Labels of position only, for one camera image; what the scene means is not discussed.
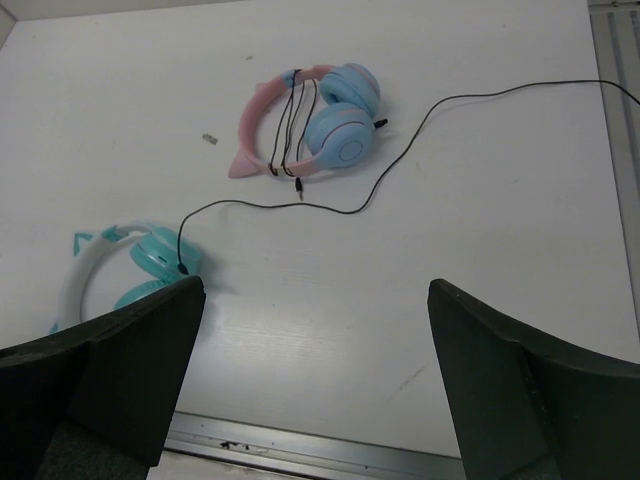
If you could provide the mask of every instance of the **small debris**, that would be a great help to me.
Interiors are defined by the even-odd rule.
[[[217,145],[218,144],[218,139],[216,137],[214,137],[213,135],[209,135],[208,133],[205,133],[204,135],[202,135],[202,139],[205,142],[210,143],[211,145]]]
[[[220,444],[220,446],[222,448],[226,448],[227,450],[229,450],[231,447],[237,447],[238,443],[237,442],[222,442]]]

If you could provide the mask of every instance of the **pink cat ear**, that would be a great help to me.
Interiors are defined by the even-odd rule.
[[[253,175],[258,172],[260,172],[260,169],[256,167],[244,153],[238,152],[236,158],[231,162],[229,178],[248,177],[249,175]]]

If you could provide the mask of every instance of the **cat ear headphones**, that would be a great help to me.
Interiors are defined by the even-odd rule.
[[[328,104],[313,117],[304,133],[312,156],[286,167],[276,167],[256,154],[258,125],[269,105],[290,88],[307,80],[320,81],[320,94]],[[240,149],[229,169],[229,177],[246,177],[259,172],[304,177],[325,169],[354,166],[367,156],[373,143],[373,132],[381,126],[381,122],[373,121],[379,105],[378,81],[357,63],[291,70],[270,82],[261,83],[240,117]]]
[[[115,244],[134,232],[143,235],[133,245],[129,255],[138,267],[156,280],[145,282],[129,290],[116,302],[114,309],[117,310],[140,300],[186,276],[178,270],[178,235],[169,228],[134,222],[127,225],[114,225],[97,235],[76,233],[73,246],[75,259],[64,280],[56,323],[50,333],[82,322],[82,299],[92,272],[100,259],[112,250]],[[81,247],[80,240],[86,240],[87,243]],[[202,261],[200,250],[185,239],[181,239],[180,250],[182,263],[191,274],[197,275]]]

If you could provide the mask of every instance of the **metal edge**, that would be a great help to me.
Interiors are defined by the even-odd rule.
[[[595,3],[589,4],[589,12],[590,13],[616,13],[616,12],[624,12],[628,10],[635,10],[638,8],[638,2],[620,2],[618,4],[614,3]]]
[[[629,85],[629,81],[627,79],[628,73],[627,70],[630,66],[632,66],[633,61],[628,60],[628,56],[624,55],[623,49],[624,38],[622,36],[621,29],[624,29],[623,25],[619,25],[621,17],[627,17],[627,15],[616,15],[614,13],[607,14],[607,22],[609,24],[609,32],[611,37],[611,44],[613,47],[613,58],[615,60],[616,65],[616,74],[618,76],[618,83],[622,85],[624,88],[629,90],[631,86]],[[630,43],[635,40],[635,38],[627,38]],[[637,56],[637,49],[633,49],[633,55]],[[633,166],[634,177],[636,178],[636,185],[640,182],[640,171],[637,169],[639,159],[640,159],[640,149],[638,148],[638,139],[636,137],[636,127],[634,125],[634,114],[631,111],[631,100],[626,95],[620,93],[620,99],[622,101],[622,113],[624,114],[624,124],[627,129],[627,137],[628,137],[628,147],[631,152],[631,164]]]
[[[276,473],[328,480],[464,480],[462,461],[176,412],[165,448]]]
[[[7,17],[9,17],[10,19],[12,19],[14,22],[17,22],[17,21],[18,21],[18,19],[16,18],[16,16],[15,16],[13,13],[11,13],[7,7],[5,7],[4,5],[2,5],[2,4],[0,3],[0,13],[2,13],[2,12],[4,12],[4,13],[7,15]]]
[[[238,0],[0,0],[19,21],[210,5]]]
[[[594,47],[600,78],[620,81],[616,65],[615,45],[610,32],[612,13],[591,15]],[[636,323],[640,332],[640,196],[635,181],[628,124],[625,121],[622,95],[603,87],[602,100],[609,135],[609,147],[618,194],[618,206],[627,255]]]
[[[4,42],[9,38],[15,25],[15,17],[0,4],[0,49],[4,46]]]

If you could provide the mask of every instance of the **cat ear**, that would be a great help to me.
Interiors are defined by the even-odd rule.
[[[244,153],[238,152],[236,158],[231,162],[229,178],[248,177],[249,175],[253,175],[258,172],[260,172],[260,169],[256,167]]]
[[[73,256],[77,257],[80,250],[93,238],[95,233],[90,232],[76,232],[73,236]]]

